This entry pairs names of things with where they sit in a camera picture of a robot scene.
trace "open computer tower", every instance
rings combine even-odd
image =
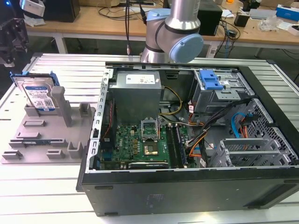
[[[97,216],[265,209],[298,139],[248,67],[107,63],[79,182]]]

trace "motherboard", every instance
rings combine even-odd
[[[157,139],[144,136],[155,136]],[[185,142],[189,140],[186,126],[118,125],[115,148],[102,152],[105,169],[182,168],[186,164]]]

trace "chip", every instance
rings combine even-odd
[[[144,155],[158,155],[158,146],[155,142],[144,143]]]

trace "blue box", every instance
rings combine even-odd
[[[299,21],[299,8],[285,8],[282,5],[278,5],[277,8],[277,17],[289,19],[289,20],[294,20],[294,21]]]
[[[206,90],[223,90],[213,70],[199,70],[199,75]]]

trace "aluminum work table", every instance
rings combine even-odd
[[[43,54],[24,70],[57,74],[72,106],[89,102],[96,106],[106,62],[138,62],[139,57],[110,55]],[[299,89],[275,64],[265,60],[195,59],[198,65],[249,66],[269,94],[299,130]],[[21,123],[25,97],[13,84],[0,100],[2,151]],[[76,192],[80,164],[0,164],[1,223],[207,223],[207,224],[297,224],[299,193],[268,210],[215,211],[143,216],[97,217],[85,193]]]

